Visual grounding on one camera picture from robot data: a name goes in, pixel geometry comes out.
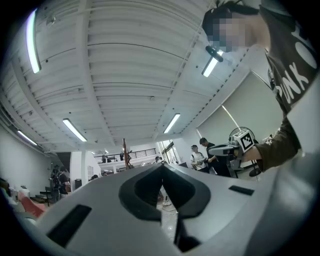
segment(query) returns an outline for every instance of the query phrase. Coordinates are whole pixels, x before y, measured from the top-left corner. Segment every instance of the ceiling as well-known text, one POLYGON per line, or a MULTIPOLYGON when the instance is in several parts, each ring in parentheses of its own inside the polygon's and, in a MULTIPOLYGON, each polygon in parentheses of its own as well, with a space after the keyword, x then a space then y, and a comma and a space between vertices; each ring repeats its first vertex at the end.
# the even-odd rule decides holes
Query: ceiling
POLYGON ((247 53, 224 53, 208 78, 201 74, 210 58, 201 28, 210 6, 211 0, 46 1, 36 17, 42 69, 31 69, 24 25, 2 65, 1 104, 13 126, 45 151, 177 138, 247 53), (175 113, 180 118, 164 134, 175 113))

